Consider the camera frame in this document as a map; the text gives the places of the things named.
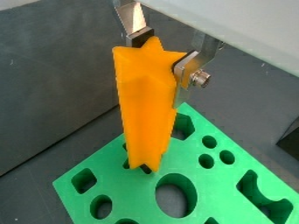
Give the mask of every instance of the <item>black object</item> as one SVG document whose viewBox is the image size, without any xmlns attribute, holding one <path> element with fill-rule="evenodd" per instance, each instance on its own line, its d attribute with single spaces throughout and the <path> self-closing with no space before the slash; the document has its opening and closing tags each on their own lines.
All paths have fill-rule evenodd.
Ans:
<svg viewBox="0 0 299 224">
<path fill-rule="evenodd" d="M 293 120 L 276 145 L 299 160 L 299 117 Z"/>
</svg>

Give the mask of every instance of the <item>small round hole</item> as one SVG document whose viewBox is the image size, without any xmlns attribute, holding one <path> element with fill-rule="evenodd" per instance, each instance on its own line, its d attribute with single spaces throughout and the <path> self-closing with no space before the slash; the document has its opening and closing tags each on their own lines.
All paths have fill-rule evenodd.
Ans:
<svg viewBox="0 0 299 224">
<path fill-rule="evenodd" d="M 216 147 L 216 145 L 217 145 L 217 141 L 216 141 L 216 139 L 212 136 L 205 136 L 201 139 L 201 143 L 209 149 L 213 149 Z"/>
<path fill-rule="evenodd" d="M 97 196 L 89 205 L 89 212 L 95 219 L 103 220 L 112 211 L 112 201 L 107 195 Z"/>
<path fill-rule="evenodd" d="M 232 165 L 235 163 L 235 156 L 228 150 L 220 152 L 219 159 L 225 165 Z"/>
<path fill-rule="evenodd" d="M 137 222 L 131 219 L 121 219 L 116 222 L 116 224 L 137 224 Z"/>
<path fill-rule="evenodd" d="M 199 157 L 200 166 L 209 169 L 213 166 L 213 158 L 208 154 L 203 154 Z"/>
</svg>

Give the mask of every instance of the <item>circular hole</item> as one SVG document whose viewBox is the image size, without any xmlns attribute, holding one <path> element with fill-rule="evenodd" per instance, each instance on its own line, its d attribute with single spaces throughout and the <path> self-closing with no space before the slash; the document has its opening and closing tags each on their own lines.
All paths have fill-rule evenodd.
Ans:
<svg viewBox="0 0 299 224">
<path fill-rule="evenodd" d="M 116 224 L 137 224 L 137 222 L 129 219 L 123 219 L 123 220 L 119 220 Z"/>
<path fill-rule="evenodd" d="M 89 212 L 95 219 L 103 220 L 112 211 L 112 200 L 107 195 L 97 196 L 89 205 Z"/>
<path fill-rule="evenodd" d="M 203 154 L 199 157 L 200 166 L 209 169 L 213 166 L 213 158 L 208 154 Z"/>
<path fill-rule="evenodd" d="M 228 150 L 224 150 L 219 154 L 219 159 L 225 165 L 232 165 L 235 163 L 235 156 Z"/>
<path fill-rule="evenodd" d="M 185 217 L 197 202 L 197 193 L 192 182 L 181 174 L 167 174 L 157 182 L 155 200 L 168 216 Z"/>
<path fill-rule="evenodd" d="M 216 139 L 213 138 L 213 136 L 205 136 L 203 139 L 201 139 L 201 143 L 203 145 L 209 148 L 209 149 L 213 149 L 217 145 L 217 141 Z"/>
</svg>

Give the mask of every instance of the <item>gray table surface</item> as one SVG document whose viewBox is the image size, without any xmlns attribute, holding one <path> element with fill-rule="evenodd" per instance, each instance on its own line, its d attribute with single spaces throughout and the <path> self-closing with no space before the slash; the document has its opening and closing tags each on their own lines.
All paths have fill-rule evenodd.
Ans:
<svg viewBox="0 0 299 224">
<path fill-rule="evenodd" d="M 187 51 L 192 29 L 159 13 L 148 18 L 164 48 Z M 299 192 L 299 162 L 276 147 L 299 116 L 299 79 L 229 46 L 207 71 L 211 84 L 189 104 Z M 0 224 L 72 223 L 52 181 L 121 132 L 115 107 L 0 178 Z"/>
</svg>

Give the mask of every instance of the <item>screw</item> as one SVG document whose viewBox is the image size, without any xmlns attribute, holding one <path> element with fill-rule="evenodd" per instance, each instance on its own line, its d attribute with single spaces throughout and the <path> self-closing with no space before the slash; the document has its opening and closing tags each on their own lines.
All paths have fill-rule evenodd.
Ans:
<svg viewBox="0 0 299 224">
<path fill-rule="evenodd" d="M 211 80 L 211 75 L 205 73 L 201 69 L 191 74 L 191 84 L 193 86 L 200 86 L 205 88 Z"/>
</svg>

